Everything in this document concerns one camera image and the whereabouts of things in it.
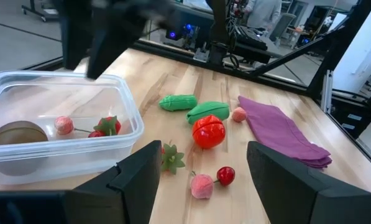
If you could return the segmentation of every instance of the toy strawberry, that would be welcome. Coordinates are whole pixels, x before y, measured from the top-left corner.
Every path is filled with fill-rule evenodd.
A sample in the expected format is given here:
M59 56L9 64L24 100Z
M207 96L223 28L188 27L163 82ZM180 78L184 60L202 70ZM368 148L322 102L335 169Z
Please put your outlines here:
M177 168L185 167L182 159L184 154L182 152L177 152L176 145L169 146L164 144L162 148L162 166L161 171L169 170L172 174L177 173Z
M102 131L93 131L88 135L89 138L104 137L104 136L105 136L105 133L103 133Z
M121 124L117 120L117 116L109 116L101 118L94 130L103 132L106 136L117 135L121 129Z

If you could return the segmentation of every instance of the chair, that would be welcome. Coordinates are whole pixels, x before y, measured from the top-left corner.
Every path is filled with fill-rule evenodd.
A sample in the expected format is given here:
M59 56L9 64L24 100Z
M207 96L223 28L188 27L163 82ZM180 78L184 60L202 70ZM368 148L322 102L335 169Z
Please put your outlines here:
M276 21L273 29L268 33L269 39L278 47L280 38L286 32L287 27L296 16L289 13L283 13Z

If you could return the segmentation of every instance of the brown ball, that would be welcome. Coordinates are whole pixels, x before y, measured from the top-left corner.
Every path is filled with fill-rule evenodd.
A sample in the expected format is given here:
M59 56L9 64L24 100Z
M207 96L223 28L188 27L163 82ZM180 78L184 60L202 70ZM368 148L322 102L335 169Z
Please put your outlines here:
M48 141L43 129L29 121L15 121L0 127L0 146L43 141ZM0 172L10 176L31 174L46 159L47 157L38 157L0 162Z

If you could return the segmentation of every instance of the pink peach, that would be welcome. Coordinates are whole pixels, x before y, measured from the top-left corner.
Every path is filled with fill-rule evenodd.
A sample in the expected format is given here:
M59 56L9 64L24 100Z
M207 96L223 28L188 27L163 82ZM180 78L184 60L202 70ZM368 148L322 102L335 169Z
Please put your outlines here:
M234 109L234 111L232 112L232 119L236 122L242 122L246 120L246 117L247 117L246 111L243 110L243 108L241 107Z
M67 116L59 116L54 122L54 126L57 129L59 135L69 134L73 131L73 121Z
M198 174L191 181L191 193L197 199L210 198L213 194L213 179L206 174Z

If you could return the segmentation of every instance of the cherry stem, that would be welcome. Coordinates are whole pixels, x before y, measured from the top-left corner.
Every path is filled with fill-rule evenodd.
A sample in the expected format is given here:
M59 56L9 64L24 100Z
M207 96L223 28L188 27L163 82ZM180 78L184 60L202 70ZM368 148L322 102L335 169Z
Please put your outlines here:
M87 132L87 133L91 133L91 131L86 131L86 130L83 130L83 129L78 129L78 128L74 128L75 131L82 131L82 132Z

